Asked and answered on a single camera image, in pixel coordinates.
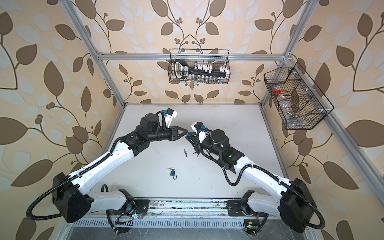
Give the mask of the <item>blue padlock with keys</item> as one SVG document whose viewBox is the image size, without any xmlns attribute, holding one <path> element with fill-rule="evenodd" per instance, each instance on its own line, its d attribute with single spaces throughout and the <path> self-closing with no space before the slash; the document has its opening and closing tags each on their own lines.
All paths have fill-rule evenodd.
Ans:
<svg viewBox="0 0 384 240">
<path fill-rule="evenodd" d="M 178 176 L 176 175 L 175 168 L 171 167 L 171 168 L 169 168 L 169 170 L 170 170 L 170 176 L 173 178 L 173 180 L 176 180 L 178 178 Z"/>
</svg>

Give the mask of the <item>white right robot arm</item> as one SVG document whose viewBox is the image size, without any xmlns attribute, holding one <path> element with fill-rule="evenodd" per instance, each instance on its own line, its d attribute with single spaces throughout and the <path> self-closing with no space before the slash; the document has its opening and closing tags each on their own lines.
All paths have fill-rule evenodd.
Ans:
<svg viewBox="0 0 384 240">
<path fill-rule="evenodd" d="M 246 178 L 267 192 L 247 191 L 240 200 L 243 215 L 264 213 L 280 217 L 292 230 L 303 233 L 307 227 L 321 230 L 326 222 L 318 210 L 307 185 L 300 179 L 290 180 L 257 165 L 244 153 L 232 147 L 222 130 L 196 130 L 186 140 L 197 154 L 217 164 L 227 183 L 236 187 Z"/>
</svg>

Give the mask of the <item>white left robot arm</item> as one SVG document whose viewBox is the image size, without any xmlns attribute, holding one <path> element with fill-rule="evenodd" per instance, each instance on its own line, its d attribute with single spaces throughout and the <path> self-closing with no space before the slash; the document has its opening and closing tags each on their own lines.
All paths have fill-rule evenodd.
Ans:
<svg viewBox="0 0 384 240">
<path fill-rule="evenodd" d="M 93 187 L 123 163 L 150 146 L 150 142 L 177 141 L 188 130 L 171 124 L 177 116 L 172 109 L 146 114 L 134 131 L 117 138 L 111 149 L 89 165 L 69 175 L 60 173 L 53 179 L 52 202 L 67 223 L 74 223 L 89 213 L 116 210 L 128 213 L 134 197 L 125 189 L 94 192 Z"/>
</svg>

